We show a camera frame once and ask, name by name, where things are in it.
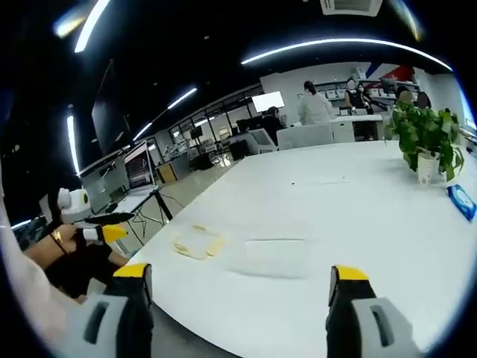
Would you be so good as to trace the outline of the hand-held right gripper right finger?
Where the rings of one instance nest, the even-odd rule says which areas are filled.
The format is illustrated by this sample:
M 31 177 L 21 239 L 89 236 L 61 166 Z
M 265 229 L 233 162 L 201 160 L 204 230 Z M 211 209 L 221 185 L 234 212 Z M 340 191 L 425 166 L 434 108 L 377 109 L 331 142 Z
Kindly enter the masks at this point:
M 361 270 L 331 268 L 328 308 L 328 357 L 423 356 L 411 323 L 387 298 L 376 296 Z

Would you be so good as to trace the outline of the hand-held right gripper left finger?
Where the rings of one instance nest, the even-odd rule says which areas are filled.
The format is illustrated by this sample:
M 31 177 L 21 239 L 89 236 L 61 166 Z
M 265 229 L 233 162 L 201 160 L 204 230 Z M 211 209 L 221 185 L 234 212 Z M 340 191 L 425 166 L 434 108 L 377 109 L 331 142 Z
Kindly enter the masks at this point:
M 123 266 L 101 294 L 67 306 L 64 357 L 150 357 L 151 276 L 148 263 Z

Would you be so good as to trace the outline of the person's left hand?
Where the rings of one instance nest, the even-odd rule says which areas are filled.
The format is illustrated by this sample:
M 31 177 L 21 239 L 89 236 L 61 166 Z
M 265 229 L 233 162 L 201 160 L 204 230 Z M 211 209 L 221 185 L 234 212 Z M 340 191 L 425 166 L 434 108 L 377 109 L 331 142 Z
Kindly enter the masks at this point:
M 56 243 L 67 253 L 74 252 L 84 245 L 79 229 L 72 224 L 60 225 L 52 235 Z

